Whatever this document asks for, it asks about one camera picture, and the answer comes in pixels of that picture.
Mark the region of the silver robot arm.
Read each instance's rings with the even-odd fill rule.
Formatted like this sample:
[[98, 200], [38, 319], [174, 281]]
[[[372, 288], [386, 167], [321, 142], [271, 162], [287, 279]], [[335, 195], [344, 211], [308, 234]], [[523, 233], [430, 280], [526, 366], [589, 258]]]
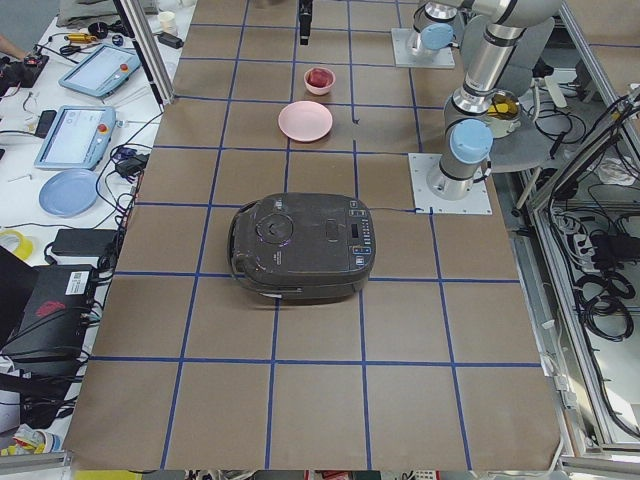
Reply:
[[526, 30], [553, 17], [560, 1], [420, 1], [414, 12], [413, 35], [418, 46], [440, 50], [447, 38], [435, 39], [428, 31], [446, 27], [461, 11], [487, 19], [464, 81], [444, 108], [446, 151], [426, 175], [431, 192], [446, 201], [465, 198], [480, 165], [493, 144], [483, 116], [489, 110], [496, 84]]
[[455, 39], [458, 9], [434, 1], [419, 1], [413, 13], [413, 32], [408, 40], [414, 55], [432, 54], [449, 47]]

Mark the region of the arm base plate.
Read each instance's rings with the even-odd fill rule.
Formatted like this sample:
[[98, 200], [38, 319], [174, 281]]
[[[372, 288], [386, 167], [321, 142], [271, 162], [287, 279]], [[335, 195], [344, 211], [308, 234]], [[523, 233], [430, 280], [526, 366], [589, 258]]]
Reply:
[[392, 47], [396, 67], [453, 69], [455, 61], [450, 44], [453, 28], [445, 24], [431, 24], [421, 31], [393, 28]]
[[467, 180], [453, 180], [440, 169], [440, 154], [409, 153], [414, 209], [423, 214], [491, 215], [486, 180], [479, 169]]

